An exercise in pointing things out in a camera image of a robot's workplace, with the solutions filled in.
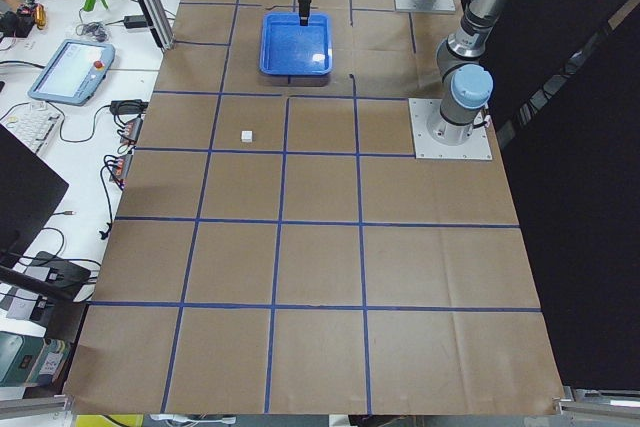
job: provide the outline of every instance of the monitor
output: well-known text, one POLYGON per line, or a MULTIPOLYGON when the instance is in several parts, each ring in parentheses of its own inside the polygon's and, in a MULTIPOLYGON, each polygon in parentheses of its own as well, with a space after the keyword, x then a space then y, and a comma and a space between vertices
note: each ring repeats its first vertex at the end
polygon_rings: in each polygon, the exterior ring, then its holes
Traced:
MULTIPOLYGON (((0 166, 0 281, 47 298, 73 300, 82 285, 62 288, 55 281, 38 280, 13 270, 69 185, 2 125, 0 166)), ((84 271, 81 278, 89 277, 88 270, 74 267, 84 271)))

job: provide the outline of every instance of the black backdrop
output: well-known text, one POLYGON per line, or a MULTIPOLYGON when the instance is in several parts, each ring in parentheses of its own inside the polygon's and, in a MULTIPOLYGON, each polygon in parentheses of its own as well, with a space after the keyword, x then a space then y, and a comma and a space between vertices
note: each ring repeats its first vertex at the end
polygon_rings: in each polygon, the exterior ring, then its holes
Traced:
POLYGON ((625 2, 509 0, 481 60, 495 80, 490 106, 496 127, 512 118, 625 2))
POLYGON ((560 375, 577 388, 640 390, 639 36, 640 7, 503 153, 560 375))

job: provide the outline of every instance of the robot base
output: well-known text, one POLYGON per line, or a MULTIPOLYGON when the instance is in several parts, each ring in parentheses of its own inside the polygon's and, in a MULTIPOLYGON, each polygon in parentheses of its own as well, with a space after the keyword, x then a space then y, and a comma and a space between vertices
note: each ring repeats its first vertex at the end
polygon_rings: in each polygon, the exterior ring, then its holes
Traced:
POLYGON ((424 12, 427 14, 455 14, 453 0, 395 0, 397 12, 424 12))
MULTIPOLYGON (((416 159, 493 160, 484 127, 474 129, 469 139, 462 145, 444 145, 431 137, 427 129, 427 119, 431 112, 440 108, 440 102, 440 99, 409 99, 416 159)), ((475 122, 482 122, 482 113, 478 114, 475 122)))

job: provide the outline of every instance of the white keyboard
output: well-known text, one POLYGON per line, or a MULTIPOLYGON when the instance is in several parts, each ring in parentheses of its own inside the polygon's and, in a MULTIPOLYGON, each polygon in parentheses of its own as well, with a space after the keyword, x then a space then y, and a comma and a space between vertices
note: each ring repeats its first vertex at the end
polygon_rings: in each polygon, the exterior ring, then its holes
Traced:
POLYGON ((44 102, 32 102, 9 115, 2 125, 32 152, 41 155, 61 119, 60 112, 44 102))

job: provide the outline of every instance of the green device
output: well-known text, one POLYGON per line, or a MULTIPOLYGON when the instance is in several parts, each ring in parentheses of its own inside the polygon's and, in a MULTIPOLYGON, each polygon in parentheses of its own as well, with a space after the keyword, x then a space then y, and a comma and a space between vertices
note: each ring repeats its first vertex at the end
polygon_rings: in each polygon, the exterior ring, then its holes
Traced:
POLYGON ((69 356, 64 340, 0 332, 0 387, 35 387, 55 382, 69 356))

